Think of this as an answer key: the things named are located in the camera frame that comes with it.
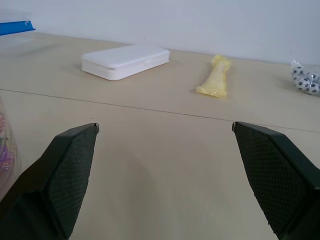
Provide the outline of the clear box with blue lid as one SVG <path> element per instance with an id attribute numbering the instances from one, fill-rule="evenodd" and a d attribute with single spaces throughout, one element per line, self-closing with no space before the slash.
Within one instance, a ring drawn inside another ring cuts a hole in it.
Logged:
<path id="1" fill-rule="evenodd" d="M 0 53 L 32 42 L 35 30 L 31 13 L 0 7 Z"/>

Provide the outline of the clear container with purple print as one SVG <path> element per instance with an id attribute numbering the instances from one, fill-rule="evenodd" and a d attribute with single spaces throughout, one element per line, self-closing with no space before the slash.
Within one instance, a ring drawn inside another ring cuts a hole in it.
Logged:
<path id="1" fill-rule="evenodd" d="M 0 95 L 0 201 L 18 179 L 21 166 L 14 131 Z"/>

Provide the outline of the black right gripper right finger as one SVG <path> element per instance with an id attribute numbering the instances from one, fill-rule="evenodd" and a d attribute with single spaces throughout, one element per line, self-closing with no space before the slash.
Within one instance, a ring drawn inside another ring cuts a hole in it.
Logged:
<path id="1" fill-rule="evenodd" d="M 320 240 L 320 169 L 284 134 L 232 124 L 253 194 L 278 240 Z"/>

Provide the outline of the bag of soccer-ball candies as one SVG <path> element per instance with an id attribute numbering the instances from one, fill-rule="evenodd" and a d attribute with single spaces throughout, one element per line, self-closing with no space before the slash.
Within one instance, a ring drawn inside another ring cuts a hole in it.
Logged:
<path id="1" fill-rule="evenodd" d="M 291 62 L 291 81 L 299 92 L 320 98 L 320 64 Z"/>

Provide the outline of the yellow wrapped packet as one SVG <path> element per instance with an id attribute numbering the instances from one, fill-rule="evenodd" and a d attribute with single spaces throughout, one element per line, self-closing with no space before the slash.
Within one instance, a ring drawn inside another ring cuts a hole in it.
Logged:
<path id="1" fill-rule="evenodd" d="M 231 62 L 222 55 L 215 55 L 212 60 L 212 71 L 207 80 L 196 87 L 196 92 L 215 98 L 224 97 L 227 94 L 226 75 L 231 67 Z"/>

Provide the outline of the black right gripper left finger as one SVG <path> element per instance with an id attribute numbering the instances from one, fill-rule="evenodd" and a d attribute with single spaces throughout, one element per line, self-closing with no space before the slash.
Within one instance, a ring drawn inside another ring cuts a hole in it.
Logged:
<path id="1" fill-rule="evenodd" d="M 87 191 L 99 125 L 57 135 L 0 201 L 0 240 L 69 240 Z"/>

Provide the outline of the white flat plastic box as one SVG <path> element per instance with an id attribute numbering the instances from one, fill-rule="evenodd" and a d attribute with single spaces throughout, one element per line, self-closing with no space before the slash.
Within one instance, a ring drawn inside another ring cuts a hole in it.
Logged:
<path id="1" fill-rule="evenodd" d="M 85 53 L 84 72 L 109 81 L 118 81 L 168 63 L 170 51 L 148 45 L 128 45 Z"/>

